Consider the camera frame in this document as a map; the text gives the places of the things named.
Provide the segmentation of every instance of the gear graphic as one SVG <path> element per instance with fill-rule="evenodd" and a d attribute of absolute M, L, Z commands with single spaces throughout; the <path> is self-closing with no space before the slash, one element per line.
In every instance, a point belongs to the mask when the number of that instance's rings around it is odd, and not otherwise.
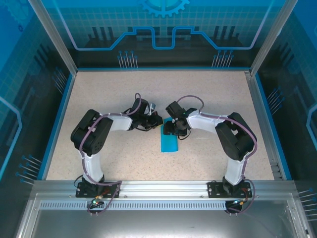
<path fill-rule="evenodd" d="M 29 5 L 27 0 L 2 0 L 0 6 L 4 5 L 11 16 L 19 24 L 22 24 L 29 16 Z"/>
<path fill-rule="evenodd" d="M 143 6 L 143 10 L 147 10 L 149 14 L 154 13 L 155 17 L 178 14 L 179 10 L 185 9 L 185 4 L 189 4 L 189 0 L 139 0 L 139 4 Z"/>

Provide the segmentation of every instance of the blue object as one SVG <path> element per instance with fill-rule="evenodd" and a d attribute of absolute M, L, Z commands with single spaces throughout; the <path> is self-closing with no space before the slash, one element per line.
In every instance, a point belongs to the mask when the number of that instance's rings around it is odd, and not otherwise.
<path fill-rule="evenodd" d="M 170 120 L 172 120 L 172 118 L 164 119 L 164 124 Z M 160 150 L 161 150 L 161 152 L 176 152 L 176 151 L 178 151 L 177 136 L 176 135 L 164 135 L 163 128 L 164 128 L 164 126 L 162 125 L 160 128 Z"/>

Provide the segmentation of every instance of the speckled work surface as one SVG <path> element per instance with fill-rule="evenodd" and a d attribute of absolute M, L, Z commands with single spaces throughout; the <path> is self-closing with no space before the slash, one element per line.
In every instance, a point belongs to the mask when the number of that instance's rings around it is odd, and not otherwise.
<path fill-rule="evenodd" d="M 184 95 L 201 97 L 206 113 L 238 112 L 258 138 L 259 148 L 248 162 L 249 179 L 273 179 L 244 72 L 132 71 L 79 72 L 70 96 L 47 179 L 73 180 L 82 174 L 81 159 L 70 135 L 88 109 L 102 114 L 131 107 L 134 93 L 154 102 L 163 118 L 166 106 Z M 199 108 L 194 98 L 184 99 L 185 109 Z M 218 136 L 192 130 L 178 141 L 178 152 L 160 151 L 160 129 L 111 132 L 102 149 L 106 179 L 121 180 L 213 180 L 222 179 L 227 165 Z"/>

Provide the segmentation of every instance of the enclosure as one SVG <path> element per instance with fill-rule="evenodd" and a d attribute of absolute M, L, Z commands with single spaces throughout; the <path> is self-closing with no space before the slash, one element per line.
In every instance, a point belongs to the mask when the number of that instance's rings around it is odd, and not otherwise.
<path fill-rule="evenodd" d="M 315 237 L 316 7 L 3 0 L 1 237 Z M 122 113 L 135 93 L 165 123 L 165 108 L 185 95 L 202 98 L 203 113 L 242 116 L 258 146 L 246 166 L 255 185 L 248 212 L 228 212 L 236 197 L 210 195 L 228 163 L 218 135 L 193 129 L 177 140 L 162 126 L 109 133 L 101 169 L 122 184 L 104 199 L 106 212 L 87 213 L 71 134 L 89 109 Z M 201 107 L 195 98 L 179 104 Z"/>

